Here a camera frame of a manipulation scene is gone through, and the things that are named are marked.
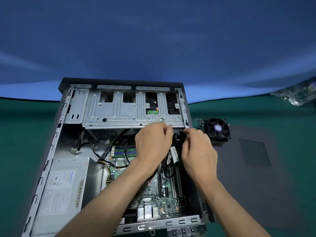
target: black fan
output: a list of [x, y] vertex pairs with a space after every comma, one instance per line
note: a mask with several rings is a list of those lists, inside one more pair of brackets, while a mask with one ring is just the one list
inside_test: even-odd
[[205, 132], [211, 141], [227, 142], [228, 139], [231, 139], [228, 123], [225, 119], [207, 118]]

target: green mat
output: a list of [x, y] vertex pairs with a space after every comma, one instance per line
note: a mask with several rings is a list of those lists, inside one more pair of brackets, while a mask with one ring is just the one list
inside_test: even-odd
[[[29, 200], [59, 103], [0, 99], [0, 230], [11, 236], [22, 206]], [[291, 174], [299, 206], [311, 235], [316, 235], [314, 187], [316, 108], [291, 106], [275, 96], [208, 101], [190, 105], [192, 118], [225, 118], [230, 124], [260, 126], [274, 132], [283, 163]], [[268, 230], [273, 236], [297, 236]], [[208, 224], [208, 236], [224, 236]]]

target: blue fabric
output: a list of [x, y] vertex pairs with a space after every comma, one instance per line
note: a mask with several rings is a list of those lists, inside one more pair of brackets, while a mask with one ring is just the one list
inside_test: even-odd
[[188, 102], [316, 75], [316, 0], [0, 0], [0, 96], [63, 77], [183, 82]]

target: barcode sticker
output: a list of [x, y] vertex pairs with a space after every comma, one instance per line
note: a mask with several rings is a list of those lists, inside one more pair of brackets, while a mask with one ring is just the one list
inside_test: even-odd
[[81, 179], [81, 181], [79, 183], [79, 186], [78, 186], [77, 197], [76, 197], [76, 202], [75, 202], [76, 208], [79, 207], [81, 193], [82, 193], [82, 187], [83, 187], [83, 182], [84, 182], [84, 179]]
[[178, 157], [178, 153], [176, 151], [176, 147], [174, 147], [174, 146], [170, 147], [170, 152], [171, 152], [171, 155], [172, 155], [173, 162], [176, 163], [177, 161], [179, 161], [179, 157]]
[[65, 213], [75, 171], [51, 171], [47, 180], [39, 215]]

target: person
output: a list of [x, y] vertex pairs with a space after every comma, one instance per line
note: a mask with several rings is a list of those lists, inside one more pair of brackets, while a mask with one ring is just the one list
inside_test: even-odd
[[[187, 138], [182, 161], [228, 236], [270, 236], [217, 179], [217, 152], [200, 130], [184, 129]], [[173, 129], [164, 122], [152, 123], [135, 136], [137, 157], [96, 198], [88, 203], [56, 236], [112, 236], [141, 185], [167, 156]]]

